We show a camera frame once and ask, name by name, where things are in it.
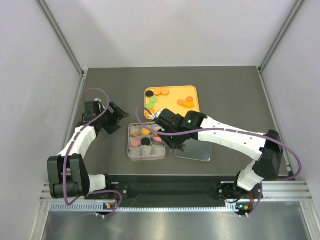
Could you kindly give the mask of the metal tongs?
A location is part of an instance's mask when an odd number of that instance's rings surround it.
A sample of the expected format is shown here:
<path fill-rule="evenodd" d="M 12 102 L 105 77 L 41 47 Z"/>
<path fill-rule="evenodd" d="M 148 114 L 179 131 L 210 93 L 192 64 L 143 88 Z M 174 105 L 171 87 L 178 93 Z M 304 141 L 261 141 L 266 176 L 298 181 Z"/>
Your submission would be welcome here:
<path fill-rule="evenodd" d="M 163 146 L 163 147 L 169 148 L 171 152 L 173 152 L 175 150 L 179 150 L 179 151 L 186 152 L 186 153 L 188 152 L 188 149 L 185 144 L 182 144 L 178 147 L 171 147 L 167 143 L 165 143 L 163 140 L 162 140 L 162 142 L 157 142 L 154 140 L 154 138 L 151 138 L 150 140 L 153 145 Z"/>

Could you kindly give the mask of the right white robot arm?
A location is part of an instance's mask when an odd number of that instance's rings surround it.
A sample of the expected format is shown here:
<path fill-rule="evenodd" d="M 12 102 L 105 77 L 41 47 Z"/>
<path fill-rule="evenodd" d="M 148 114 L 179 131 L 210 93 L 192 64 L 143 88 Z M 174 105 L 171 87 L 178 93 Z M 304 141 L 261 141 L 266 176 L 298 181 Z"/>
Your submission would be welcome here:
<path fill-rule="evenodd" d="M 233 192 L 239 198 L 245 198 L 262 181 L 273 181 L 279 176 L 283 148 L 275 130 L 246 132 L 196 111 L 188 111 L 182 116 L 162 109 L 152 116 L 152 120 L 160 126 L 160 137 L 171 149 L 182 147 L 187 140 L 196 140 L 217 144 L 251 158 L 252 162 L 237 174 L 233 185 Z"/>

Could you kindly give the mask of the silver tin lid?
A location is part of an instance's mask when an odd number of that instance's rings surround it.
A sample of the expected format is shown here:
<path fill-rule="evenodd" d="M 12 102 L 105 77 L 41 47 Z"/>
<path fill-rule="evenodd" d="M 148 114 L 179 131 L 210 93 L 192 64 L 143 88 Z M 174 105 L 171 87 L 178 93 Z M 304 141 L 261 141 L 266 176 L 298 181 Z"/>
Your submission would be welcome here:
<path fill-rule="evenodd" d="M 177 158 L 209 162 L 212 159 L 213 144 L 210 142 L 187 140 L 181 148 L 174 151 Z"/>

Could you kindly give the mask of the pink cookie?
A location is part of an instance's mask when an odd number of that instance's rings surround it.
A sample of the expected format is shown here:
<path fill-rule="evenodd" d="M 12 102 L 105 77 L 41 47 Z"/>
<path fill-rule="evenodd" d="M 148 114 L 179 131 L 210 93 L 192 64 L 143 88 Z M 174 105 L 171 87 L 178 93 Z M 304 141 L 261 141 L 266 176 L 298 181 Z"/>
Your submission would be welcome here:
<path fill-rule="evenodd" d="M 133 139 L 130 144 L 133 148 L 137 148 L 141 145 L 141 141 L 139 139 Z"/>
<path fill-rule="evenodd" d="M 154 139 L 155 141 L 157 141 L 157 142 L 162 142 L 162 139 L 161 139 L 160 137 L 158 137 L 158 136 L 157 136 L 157 137 L 154 137 L 153 139 Z"/>

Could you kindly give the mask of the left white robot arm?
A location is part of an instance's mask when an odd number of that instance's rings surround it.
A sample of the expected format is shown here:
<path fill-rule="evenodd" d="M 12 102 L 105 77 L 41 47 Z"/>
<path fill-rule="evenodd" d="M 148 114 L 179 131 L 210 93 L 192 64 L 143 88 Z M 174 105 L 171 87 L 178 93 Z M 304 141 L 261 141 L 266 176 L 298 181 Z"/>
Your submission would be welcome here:
<path fill-rule="evenodd" d="M 113 194 L 114 187 L 106 177 L 103 174 L 88 174 L 84 163 L 86 153 L 99 133 L 104 130 L 109 135 L 113 134 L 121 128 L 120 121 L 130 116 L 112 101 L 108 107 L 98 98 L 85 102 L 84 113 L 70 141 L 58 155 L 48 158 L 47 172 L 52 198 L 85 197 L 97 192 L 106 199 Z"/>

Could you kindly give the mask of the tan dotted round cookie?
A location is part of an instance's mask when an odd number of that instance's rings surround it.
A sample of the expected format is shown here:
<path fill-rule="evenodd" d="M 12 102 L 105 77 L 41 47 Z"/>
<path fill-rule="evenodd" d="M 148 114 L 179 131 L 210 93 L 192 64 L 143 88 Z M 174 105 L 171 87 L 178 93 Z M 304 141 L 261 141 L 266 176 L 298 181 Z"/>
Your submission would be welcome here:
<path fill-rule="evenodd" d="M 146 135 L 150 135 L 151 132 L 150 132 L 148 129 L 146 129 L 146 128 L 143 127 L 143 128 L 141 129 L 141 134 L 144 135 L 144 136 L 146 136 Z"/>

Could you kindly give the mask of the black sandwich cookie bottom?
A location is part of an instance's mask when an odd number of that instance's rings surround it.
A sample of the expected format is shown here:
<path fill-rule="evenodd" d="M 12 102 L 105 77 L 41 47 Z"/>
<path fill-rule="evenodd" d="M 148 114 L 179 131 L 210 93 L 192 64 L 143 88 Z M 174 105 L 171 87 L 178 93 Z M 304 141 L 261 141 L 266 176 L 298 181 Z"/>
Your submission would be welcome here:
<path fill-rule="evenodd" d="M 141 145 L 142 146 L 151 146 L 152 145 L 152 141 L 151 141 L 150 138 L 147 138 L 147 137 L 142 138 L 141 139 Z"/>

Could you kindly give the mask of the green cookie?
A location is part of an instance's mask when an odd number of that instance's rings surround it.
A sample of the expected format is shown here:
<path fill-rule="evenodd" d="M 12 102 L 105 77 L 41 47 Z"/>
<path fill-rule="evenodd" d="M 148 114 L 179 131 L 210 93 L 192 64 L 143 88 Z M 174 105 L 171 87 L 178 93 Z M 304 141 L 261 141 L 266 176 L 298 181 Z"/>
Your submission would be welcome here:
<path fill-rule="evenodd" d="M 156 103 L 158 101 L 158 98 L 156 96 L 152 96 L 152 97 L 149 98 L 149 101 L 151 103 Z"/>
<path fill-rule="evenodd" d="M 151 110 L 151 109 L 153 109 L 153 108 L 155 107 L 155 104 L 152 103 L 152 102 L 148 102 L 148 103 L 146 104 L 146 107 L 147 107 L 149 110 Z"/>

